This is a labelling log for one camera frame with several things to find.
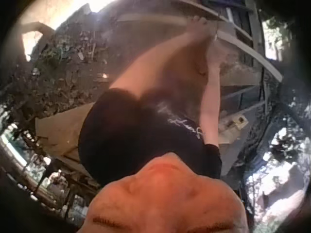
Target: man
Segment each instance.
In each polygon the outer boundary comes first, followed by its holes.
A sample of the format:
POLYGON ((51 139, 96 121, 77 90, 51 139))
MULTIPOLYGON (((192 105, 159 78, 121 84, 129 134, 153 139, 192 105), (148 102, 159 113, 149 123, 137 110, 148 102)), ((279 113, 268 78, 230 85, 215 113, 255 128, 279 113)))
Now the man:
POLYGON ((218 180, 220 64, 212 42, 200 126, 159 91, 164 68, 183 48, 211 37, 194 17, 186 32, 141 55, 89 112, 79 138, 81 162, 104 186, 81 232, 247 232, 243 204, 218 180))

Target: black t-shirt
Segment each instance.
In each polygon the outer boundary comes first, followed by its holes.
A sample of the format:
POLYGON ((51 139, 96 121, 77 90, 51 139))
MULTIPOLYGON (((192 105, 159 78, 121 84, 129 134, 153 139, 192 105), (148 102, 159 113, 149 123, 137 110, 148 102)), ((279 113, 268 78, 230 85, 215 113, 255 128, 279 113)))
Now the black t-shirt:
POLYGON ((204 145, 202 131, 158 92, 137 100, 120 89, 106 91, 88 113, 79 155, 101 184, 138 172, 146 163, 174 152, 195 173, 220 177, 219 149, 204 145))

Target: hand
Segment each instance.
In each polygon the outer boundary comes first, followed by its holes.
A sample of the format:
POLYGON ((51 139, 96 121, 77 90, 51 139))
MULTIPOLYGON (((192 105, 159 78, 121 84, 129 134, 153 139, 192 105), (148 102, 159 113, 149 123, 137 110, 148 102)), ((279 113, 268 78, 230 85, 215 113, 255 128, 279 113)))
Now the hand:
POLYGON ((187 18, 186 34, 190 36, 193 42, 202 42, 209 37, 212 37, 208 21, 204 17, 194 16, 187 18))
POLYGON ((220 68, 220 65, 226 61, 229 50, 220 40, 211 40, 207 50, 208 68, 220 68))

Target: eyebrow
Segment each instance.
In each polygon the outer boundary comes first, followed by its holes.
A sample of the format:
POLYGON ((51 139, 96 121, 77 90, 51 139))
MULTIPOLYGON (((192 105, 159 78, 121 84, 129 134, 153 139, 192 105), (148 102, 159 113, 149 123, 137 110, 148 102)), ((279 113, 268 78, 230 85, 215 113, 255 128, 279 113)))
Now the eyebrow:
POLYGON ((119 230, 131 230, 132 229, 130 226, 112 221, 107 218, 99 217, 99 216, 94 217, 92 219, 92 222, 96 225, 100 225, 103 227, 110 227, 110 228, 119 229, 119 230))
POLYGON ((211 226, 202 226, 202 227, 196 227, 193 228, 187 233, 212 233, 212 232, 220 232, 220 231, 225 231, 225 230, 231 230, 235 227, 235 224, 231 222, 217 222, 214 223, 211 226))

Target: person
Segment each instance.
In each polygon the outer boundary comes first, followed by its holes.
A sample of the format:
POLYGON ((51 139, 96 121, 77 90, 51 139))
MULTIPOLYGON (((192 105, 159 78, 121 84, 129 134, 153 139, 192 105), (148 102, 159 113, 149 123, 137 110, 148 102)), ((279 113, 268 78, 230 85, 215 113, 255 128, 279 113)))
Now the person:
POLYGON ((239 197, 220 181, 220 64, 226 50, 205 18, 137 58, 97 100, 79 137, 82 164, 104 188, 79 232, 247 232, 239 197), (210 41, 199 125, 160 80, 183 48, 210 41))

